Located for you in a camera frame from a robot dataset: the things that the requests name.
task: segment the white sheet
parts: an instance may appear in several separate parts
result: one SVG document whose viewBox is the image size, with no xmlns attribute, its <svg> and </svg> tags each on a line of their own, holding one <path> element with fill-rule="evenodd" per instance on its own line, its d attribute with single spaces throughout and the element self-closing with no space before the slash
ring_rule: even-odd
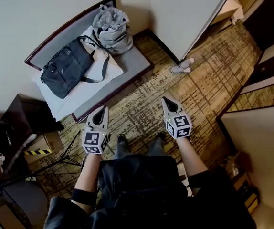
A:
<svg viewBox="0 0 274 229">
<path fill-rule="evenodd" d="M 82 35 L 87 35 L 92 37 L 92 26 L 90 26 Z M 93 47 L 88 43 L 83 43 L 85 49 L 91 53 Z M 102 49 L 96 47 L 94 53 L 94 63 L 87 72 L 86 77 L 96 80 L 102 79 L 102 67 L 103 62 L 106 59 L 106 52 Z M 102 87 L 108 84 L 115 77 L 123 74 L 123 70 L 118 66 L 115 60 L 110 56 L 105 79 L 99 83 L 87 83 L 80 82 L 64 99 L 61 99 L 53 94 L 46 84 L 42 83 L 40 76 L 42 71 L 35 76 L 33 79 L 37 86 L 39 87 L 42 95 L 44 96 L 52 116 L 55 117 L 56 121 L 63 119 L 64 117 L 70 115 L 78 107 L 80 107 L 84 102 L 95 95 Z"/>
</svg>

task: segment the hazard stripe tape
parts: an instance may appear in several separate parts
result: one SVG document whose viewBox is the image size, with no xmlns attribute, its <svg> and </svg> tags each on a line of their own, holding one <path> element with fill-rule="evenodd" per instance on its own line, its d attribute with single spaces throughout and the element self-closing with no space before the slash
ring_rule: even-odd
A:
<svg viewBox="0 0 274 229">
<path fill-rule="evenodd" d="M 50 154 L 51 150 L 50 149 L 45 149 L 45 150 L 33 150 L 33 151 L 24 151 L 25 155 L 45 155 L 45 154 Z"/>
</svg>

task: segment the shoulder strap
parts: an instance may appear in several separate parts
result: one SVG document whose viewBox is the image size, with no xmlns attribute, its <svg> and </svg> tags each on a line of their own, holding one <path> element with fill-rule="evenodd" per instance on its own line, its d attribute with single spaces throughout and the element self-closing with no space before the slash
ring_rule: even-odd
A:
<svg viewBox="0 0 274 229">
<path fill-rule="evenodd" d="M 93 42 L 93 43 L 91 43 L 91 42 L 88 42 L 88 43 L 91 44 L 92 46 L 94 46 L 94 48 L 97 45 L 99 48 L 103 49 L 103 51 L 107 52 L 107 58 L 104 60 L 103 67 L 102 67 L 102 80 L 98 81 L 98 80 L 90 79 L 90 78 L 87 78 L 87 77 L 82 77 L 81 78 L 81 81 L 84 81 L 84 82 L 98 83 L 98 82 L 101 82 L 101 81 L 103 81 L 105 79 L 106 71 L 107 71 L 107 66 L 108 66 L 108 61 L 109 61 L 109 53 L 108 53 L 108 51 L 103 46 L 101 46 L 100 44 L 96 43 L 89 36 L 79 36 L 79 37 L 77 37 L 77 39 L 82 39 L 82 40 L 84 40 L 85 38 L 87 38 L 87 39 L 89 39 L 89 40 L 91 40 Z"/>
</svg>

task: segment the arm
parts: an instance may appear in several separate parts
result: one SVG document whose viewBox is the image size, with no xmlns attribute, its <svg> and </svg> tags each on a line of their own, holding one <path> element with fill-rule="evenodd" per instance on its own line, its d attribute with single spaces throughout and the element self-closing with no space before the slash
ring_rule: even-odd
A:
<svg viewBox="0 0 274 229">
<path fill-rule="evenodd" d="M 187 138 L 181 137 L 176 139 L 176 141 L 181 152 L 187 177 L 208 170 Z M 196 194 L 198 190 L 199 188 L 194 188 L 192 192 Z"/>
<path fill-rule="evenodd" d="M 97 175 L 99 171 L 101 161 L 101 155 L 89 154 L 83 170 L 75 184 L 75 189 L 95 193 L 97 189 Z M 76 202 L 71 200 L 73 203 L 80 206 L 87 214 L 91 214 L 94 210 L 92 205 Z"/>
</svg>

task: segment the black shoe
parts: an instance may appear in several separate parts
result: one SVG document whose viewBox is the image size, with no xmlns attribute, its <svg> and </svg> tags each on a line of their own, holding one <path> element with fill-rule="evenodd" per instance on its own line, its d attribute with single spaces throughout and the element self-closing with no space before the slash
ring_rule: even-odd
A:
<svg viewBox="0 0 274 229">
<path fill-rule="evenodd" d="M 125 142 L 128 145 L 128 140 L 125 135 L 120 134 L 117 137 L 117 143 Z"/>
<path fill-rule="evenodd" d="M 159 132 L 156 137 L 160 137 L 161 140 L 164 142 L 166 141 L 166 133 L 165 132 Z"/>
</svg>

